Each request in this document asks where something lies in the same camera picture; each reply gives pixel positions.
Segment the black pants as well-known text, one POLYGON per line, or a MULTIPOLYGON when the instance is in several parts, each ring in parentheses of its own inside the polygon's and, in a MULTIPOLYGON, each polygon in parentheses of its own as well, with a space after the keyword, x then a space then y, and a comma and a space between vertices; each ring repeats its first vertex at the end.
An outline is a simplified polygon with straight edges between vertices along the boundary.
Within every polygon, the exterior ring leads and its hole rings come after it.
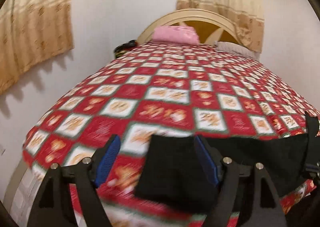
POLYGON ((192 135, 185 138, 153 135, 145 164, 135 188, 135 196, 163 203, 191 214, 205 214, 216 202, 223 179, 221 160, 230 157, 238 164, 262 163, 280 197, 305 182, 302 169, 308 146, 307 134, 263 141, 253 138, 207 138, 221 157, 206 168, 196 154, 192 135))

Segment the striped grey pillow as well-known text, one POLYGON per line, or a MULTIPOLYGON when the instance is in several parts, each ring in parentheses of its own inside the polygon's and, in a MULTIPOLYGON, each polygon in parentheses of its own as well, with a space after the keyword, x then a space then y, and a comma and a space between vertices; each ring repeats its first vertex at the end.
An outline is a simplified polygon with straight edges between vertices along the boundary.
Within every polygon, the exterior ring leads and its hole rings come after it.
POLYGON ((261 55, 259 52, 251 51, 246 47, 232 42, 216 41, 214 47, 217 51, 224 51, 235 55, 250 57, 257 61, 259 61, 261 55))

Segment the red christmas patchwork bedspread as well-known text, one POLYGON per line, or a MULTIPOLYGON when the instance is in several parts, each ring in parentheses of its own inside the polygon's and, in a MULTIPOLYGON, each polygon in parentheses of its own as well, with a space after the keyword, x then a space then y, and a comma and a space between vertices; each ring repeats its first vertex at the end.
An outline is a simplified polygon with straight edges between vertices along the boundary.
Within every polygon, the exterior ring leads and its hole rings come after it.
MULTIPOLYGON (((250 57, 212 46, 148 42, 78 83, 28 132, 23 159, 43 181, 53 163, 71 166, 92 157, 112 135, 120 150, 97 195, 111 226, 203 226, 191 214, 135 196, 153 135, 253 138, 307 134, 305 111, 319 111, 281 78, 250 57)), ((287 226, 311 226, 319 214, 319 180, 279 196, 287 226)), ((247 186, 239 179, 227 226, 237 226, 247 186)))

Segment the cream wooden headboard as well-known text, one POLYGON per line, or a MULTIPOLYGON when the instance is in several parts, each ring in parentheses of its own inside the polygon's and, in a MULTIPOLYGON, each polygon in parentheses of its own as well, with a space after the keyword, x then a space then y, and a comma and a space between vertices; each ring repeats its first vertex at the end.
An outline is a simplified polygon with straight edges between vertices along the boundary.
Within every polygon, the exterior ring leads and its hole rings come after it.
POLYGON ((209 10, 183 9, 162 16, 149 25, 137 38, 138 44, 148 42, 155 28, 162 25, 193 27, 202 44, 213 45, 216 41, 232 42, 242 46, 232 21, 209 10))

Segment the black object beside bed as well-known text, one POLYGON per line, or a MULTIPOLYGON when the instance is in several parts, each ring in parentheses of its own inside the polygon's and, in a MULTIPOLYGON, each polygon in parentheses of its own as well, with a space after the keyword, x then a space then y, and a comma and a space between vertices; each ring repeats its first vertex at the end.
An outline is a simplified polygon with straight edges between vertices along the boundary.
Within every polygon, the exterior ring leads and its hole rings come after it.
POLYGON ((117 46, 113 51, 115 59, 120 58, 126 52, 132 50, 136 46, 137 46, 137 41, 136 40, 130 40, 129 42, 126 42, 126 43, 124 43, 122 45, 117 46))

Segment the pink pillow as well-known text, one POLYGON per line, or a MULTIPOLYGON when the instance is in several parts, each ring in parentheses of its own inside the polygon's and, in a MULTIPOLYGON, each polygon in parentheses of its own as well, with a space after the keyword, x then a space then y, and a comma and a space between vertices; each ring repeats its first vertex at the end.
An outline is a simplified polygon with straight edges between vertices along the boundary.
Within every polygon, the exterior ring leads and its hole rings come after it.
POLYGON ((154 29, 151 37, 153 42, 175 43, 198 46, 199 36, 193 27, 163 25, 154 29))

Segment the beige curtain on side wall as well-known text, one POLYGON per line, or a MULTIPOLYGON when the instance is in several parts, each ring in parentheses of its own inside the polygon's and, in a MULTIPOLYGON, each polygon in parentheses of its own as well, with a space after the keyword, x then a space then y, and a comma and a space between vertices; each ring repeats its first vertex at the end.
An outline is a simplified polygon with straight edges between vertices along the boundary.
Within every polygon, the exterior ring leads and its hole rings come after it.
POLYGON ((1 93, 36 64, 73 47, 71 0, 6 0, 1 7, 1 93))

